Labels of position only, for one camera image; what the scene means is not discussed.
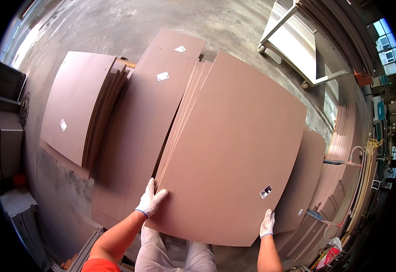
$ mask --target hand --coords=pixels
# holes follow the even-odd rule
[[[154,195],[154,178],[150,179],[145,193],[140,198],[140,203],[136,207],[136,210],[143,212],[146,218],[151,217],[157,209],[159,208],[160,202],[168,195],[166,189],[161,190],[156,195]]]
[[[275,224],[275,212],[272,211],[272,209],[269,209],[266,211],[265,214],[265,219],[263,220],[263,223],[261,224],[260,227],[260,239],[263,238],[263,236],[268,235],[268,234],[274,234],[274,224]]]

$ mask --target caster wheel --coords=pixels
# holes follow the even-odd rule
[[[257,52],[259,52],[260,54],[263,54],[266,50],[266,47],[264,47],[263,45],[259,45],[257,47]]]
[[[306,80],[304,80],[304,82],[301,84],[301,87],[303,88],[303,89],[306,89],[306,88],[308,88],[310,86],[310,84],[306,81]]]

